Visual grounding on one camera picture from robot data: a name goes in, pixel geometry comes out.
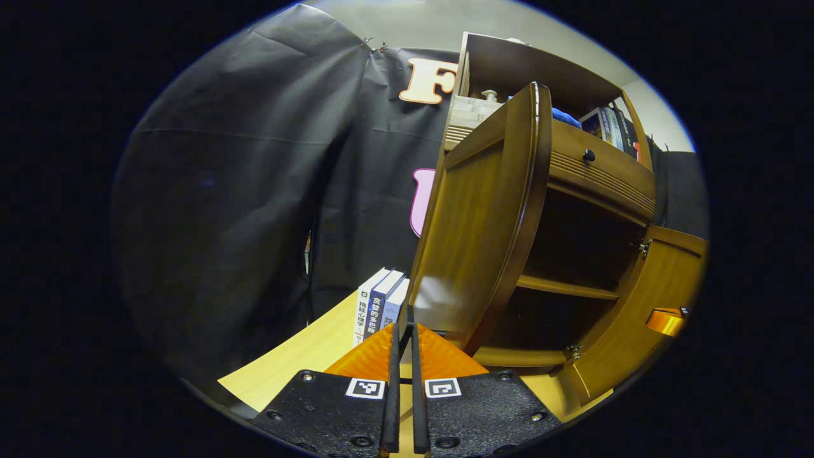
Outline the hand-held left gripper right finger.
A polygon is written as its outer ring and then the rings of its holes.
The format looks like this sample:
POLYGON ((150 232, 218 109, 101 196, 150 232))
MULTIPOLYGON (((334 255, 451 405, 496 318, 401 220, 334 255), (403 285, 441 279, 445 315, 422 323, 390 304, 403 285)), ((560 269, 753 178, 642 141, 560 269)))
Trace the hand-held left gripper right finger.
POLYGON ((407 305, 411 345, 413 449, 424 457, 491 457, 547 440, 563 429, 561 420, 513 370, 471 376, 427 378, 422 362, 429 350, 413 305, 407 305))

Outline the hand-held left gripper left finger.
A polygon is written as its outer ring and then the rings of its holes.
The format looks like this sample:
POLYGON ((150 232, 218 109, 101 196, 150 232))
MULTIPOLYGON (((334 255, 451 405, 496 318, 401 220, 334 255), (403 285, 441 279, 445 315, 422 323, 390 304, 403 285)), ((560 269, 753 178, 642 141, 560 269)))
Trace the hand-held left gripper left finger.
POLYGON ((387 325, 328 371, 300 370, 252 427, 322 457, 387 457, 399 441, 399 328, 387 325))

